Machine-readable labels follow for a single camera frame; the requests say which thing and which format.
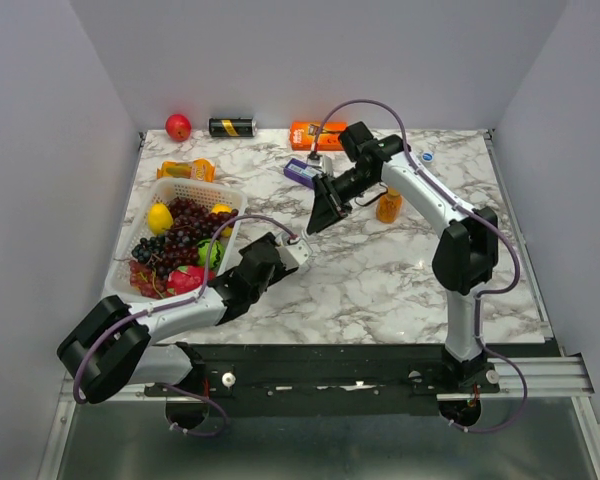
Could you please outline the blue white bottle cap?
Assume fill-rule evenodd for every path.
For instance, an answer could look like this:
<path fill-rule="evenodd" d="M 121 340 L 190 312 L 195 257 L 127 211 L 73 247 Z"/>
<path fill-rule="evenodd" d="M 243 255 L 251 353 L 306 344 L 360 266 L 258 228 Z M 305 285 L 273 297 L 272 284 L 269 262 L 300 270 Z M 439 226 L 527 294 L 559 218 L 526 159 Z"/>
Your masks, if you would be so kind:
<path fill-rule="evenodd" d="M 434 155 L 431 152 L 424 152 L 421 155 L 421 160 L 425 164 L 431 164 L 434 161 Z"/>

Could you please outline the large clear plastic bottle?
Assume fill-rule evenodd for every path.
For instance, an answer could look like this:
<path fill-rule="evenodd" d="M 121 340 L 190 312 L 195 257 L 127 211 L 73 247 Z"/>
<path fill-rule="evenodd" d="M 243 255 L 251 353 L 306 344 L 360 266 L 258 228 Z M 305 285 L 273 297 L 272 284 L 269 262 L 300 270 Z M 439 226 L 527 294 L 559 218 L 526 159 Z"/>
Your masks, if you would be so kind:
<path fill-rule="evenodd" d="M 434 154 L 430 151 L 424 151 L 419 155 L 419 160 L 424 167 L 434 176 L 437 175 L 437 164 Z"/>

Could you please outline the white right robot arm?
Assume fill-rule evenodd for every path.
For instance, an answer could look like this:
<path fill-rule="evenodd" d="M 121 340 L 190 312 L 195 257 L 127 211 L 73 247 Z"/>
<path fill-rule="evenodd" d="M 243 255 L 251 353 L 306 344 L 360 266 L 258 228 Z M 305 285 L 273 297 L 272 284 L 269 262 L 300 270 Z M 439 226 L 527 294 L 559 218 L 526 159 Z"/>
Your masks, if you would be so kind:
<path fill-rule="evenodd" d="M 498 218 L 490 208 L 476 210 L 453 195 L 415 161 L 398 135 L 377 139 L 362 122 L 348 126 L 339 141 L 353 167 L 335 176 L 312 178 L 314 202 L 306 231 L 319 233 L 346 218 L 351 201 L 383 183 L 395 190 L 429 223 L 438 237 L 432 269 L 447 296 L 447 336 L 440 379 L 460 392 L 486 367 L 476 334 L 476 295 L 498 263 Z"/>

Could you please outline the orange juice bottle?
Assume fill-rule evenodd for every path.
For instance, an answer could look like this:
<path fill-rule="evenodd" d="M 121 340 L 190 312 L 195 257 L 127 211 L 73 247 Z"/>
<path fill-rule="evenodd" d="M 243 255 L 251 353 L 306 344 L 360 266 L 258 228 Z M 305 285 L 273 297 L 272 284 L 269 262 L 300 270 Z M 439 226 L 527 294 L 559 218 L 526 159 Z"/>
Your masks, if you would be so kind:
<path fill-rule="evenodd" d="M 376 206 L 376 219 L 385 224 L 391 224 L 398 218 L 402 207 L 402 196 L 393 189 L 387 191 L 379 198 Z"/>

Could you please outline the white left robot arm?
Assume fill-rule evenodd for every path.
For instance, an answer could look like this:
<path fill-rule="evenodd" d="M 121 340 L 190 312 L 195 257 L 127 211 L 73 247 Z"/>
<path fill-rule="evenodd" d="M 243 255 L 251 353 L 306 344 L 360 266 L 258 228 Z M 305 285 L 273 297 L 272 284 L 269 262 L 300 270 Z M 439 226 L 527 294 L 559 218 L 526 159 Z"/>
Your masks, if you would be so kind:
<path fill-rule="evenodd" d="M 200 368 L 187 360 L 169 360 L 157 372 L 163 355 L 157 343 L 197 328 L 221 325 L 244 315 L 267 289 L 295 273 L 312 255 L 302 238 L 268 233 L 239 251 L 240 262 L 176 298 L 128 304 L 119 296 L 100 300 L 60 343 L 57 356 L 74 380 L 74 398 L 102 403 L 123 387 L 168 382 L 181 395 L 194 393 Z"/>

